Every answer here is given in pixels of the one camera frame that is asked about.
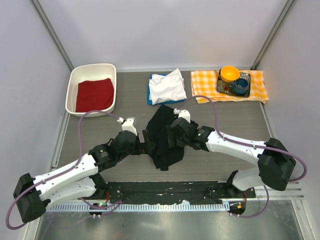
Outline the red t shirt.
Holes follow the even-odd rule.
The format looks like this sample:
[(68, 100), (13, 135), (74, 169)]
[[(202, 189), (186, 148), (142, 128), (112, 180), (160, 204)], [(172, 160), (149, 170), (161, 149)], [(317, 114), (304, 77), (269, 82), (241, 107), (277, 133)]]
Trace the red t shirt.
[(78, 84), (75, 111), (86, 113), (108, 109), (114, 102), (115, 89), (110, 78)]

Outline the dark patterned tray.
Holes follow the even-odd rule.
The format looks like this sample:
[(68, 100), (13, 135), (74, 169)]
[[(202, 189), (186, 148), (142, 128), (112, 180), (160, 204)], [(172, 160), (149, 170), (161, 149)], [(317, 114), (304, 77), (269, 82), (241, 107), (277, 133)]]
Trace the dark patterned tray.
[(245, 72), (240, 72), (240, 79), (244, 80), (247, 82), (247, 88), (245, 89), (245, 92), (238, 94), (237, 92), (233, 91), (233, 83), (227, 83), (224, 82), (221, 77), (220, 77), (220, 72), (218, 72), (218, 78), (216, 81), (216, 91), (225, 95), (229, 96), (235, 96), (235, 97), (243, 97), (243, 98), (248, 98), (250, 96), (251, 92), (251, 75), (249, 73)]

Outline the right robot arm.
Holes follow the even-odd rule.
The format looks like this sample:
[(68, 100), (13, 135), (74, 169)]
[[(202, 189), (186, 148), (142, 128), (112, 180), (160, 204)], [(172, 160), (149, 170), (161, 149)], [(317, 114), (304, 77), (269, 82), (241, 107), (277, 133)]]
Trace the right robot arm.
[(227, 154), (253, 164), (247, 170), (235, 170), (226, 182), (226, 193), (233, 198), (243, 191), (268, 186), (276, 191), (287, 188), (296, 161), (287, 155), (283, 144), (270, 138), (267, 142), (234, 137), (212, 127), (199, 126), (179, 117), (166, 127), (170, 148), (189, 146), (194, 150)]

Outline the blue mug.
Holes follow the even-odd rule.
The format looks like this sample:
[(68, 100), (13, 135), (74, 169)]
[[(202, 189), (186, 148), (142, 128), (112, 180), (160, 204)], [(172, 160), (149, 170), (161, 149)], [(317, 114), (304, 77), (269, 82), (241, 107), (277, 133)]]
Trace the blue mug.
[(247, 92), (249, 88), (249, 82), (246, 79), (238, 78), (231, 83), (230, 87), (235, 95), (242, 96)]

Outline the black t shirt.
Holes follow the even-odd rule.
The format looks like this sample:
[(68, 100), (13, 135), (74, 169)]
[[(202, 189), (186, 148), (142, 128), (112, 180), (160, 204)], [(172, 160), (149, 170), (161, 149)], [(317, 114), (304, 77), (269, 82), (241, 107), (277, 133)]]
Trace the black t shirt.
[(167, 171), (169, 166), (181, 161), (184, 147), (169, 148), (166, 126), (171, 125), (177, 115), (174, 109), (161, 105), (146, 126), (151, 144), (149, 156), (157, 169)]

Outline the orange bowl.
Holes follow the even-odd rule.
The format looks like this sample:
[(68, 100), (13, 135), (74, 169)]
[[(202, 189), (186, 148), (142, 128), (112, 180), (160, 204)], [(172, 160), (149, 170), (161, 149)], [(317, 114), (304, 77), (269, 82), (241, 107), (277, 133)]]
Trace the orange bowl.
[(240, 77), (240, 72), (234, 66), (228, 65), (220, 69), (220, 78), (226, 83), (236, 81), (239, 77)]

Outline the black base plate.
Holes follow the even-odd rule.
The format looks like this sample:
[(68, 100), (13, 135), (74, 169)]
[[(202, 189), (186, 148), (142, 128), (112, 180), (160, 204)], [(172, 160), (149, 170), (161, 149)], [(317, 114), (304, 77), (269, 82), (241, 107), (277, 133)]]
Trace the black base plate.
[(122, 201), (128, 205), (173, 205), (187, 201), (192, 205), (220, 204), (223, 199), (254, 199), (255, 190), (228, 191), (228, 184), (218, 181), (108, 182), (97, 195), (86, 200)]

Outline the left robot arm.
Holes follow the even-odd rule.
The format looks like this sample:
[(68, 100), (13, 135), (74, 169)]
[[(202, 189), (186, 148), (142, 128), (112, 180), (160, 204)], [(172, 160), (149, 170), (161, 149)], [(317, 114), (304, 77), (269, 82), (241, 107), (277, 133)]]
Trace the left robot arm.
[(125, 130), (54, 171), (34, 177), (22, 175), (13, 192), (22, 222), (34, 221), (49, 208), (70, 200), (102, 199), (107, 184), (100, 173), (130, 155), (147, 154), (152, 147), (149, 141), (140, 142), (138, 135)]

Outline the white plastic tub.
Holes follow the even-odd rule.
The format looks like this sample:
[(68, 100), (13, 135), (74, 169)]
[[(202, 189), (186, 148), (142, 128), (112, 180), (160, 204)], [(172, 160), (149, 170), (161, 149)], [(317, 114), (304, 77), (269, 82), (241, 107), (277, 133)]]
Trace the white plastic tub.
[(110, 79), (113, 85), (113, 101), (110, 107), (103, 109), (104, 113), (112, 113), (116, 104), (117, 70), (111, 63), (95, 63), (81, 65), (71, 71), (65, 98), (65, 110), (76, 117), (82, 117), (84, 112), (76, 111), (78, 85), (85, 81), (100, 81)]

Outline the orange checkered cloth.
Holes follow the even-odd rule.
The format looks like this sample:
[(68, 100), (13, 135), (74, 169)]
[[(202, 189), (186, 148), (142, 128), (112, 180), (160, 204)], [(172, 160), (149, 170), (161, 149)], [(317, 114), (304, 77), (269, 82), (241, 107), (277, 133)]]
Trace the orange checkered cloth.
[(191, 89), (193, 96), (206, 96), (214, 102), (243, 102), (259, 101), (266, 103), (269, 100), (264, 83), (264, 74), (261, 70), (241, 70), (241, 73), (250, 74), (249, 97), (231, 96), (217, 91), (218, 75), (214, 70), (191, 71)]

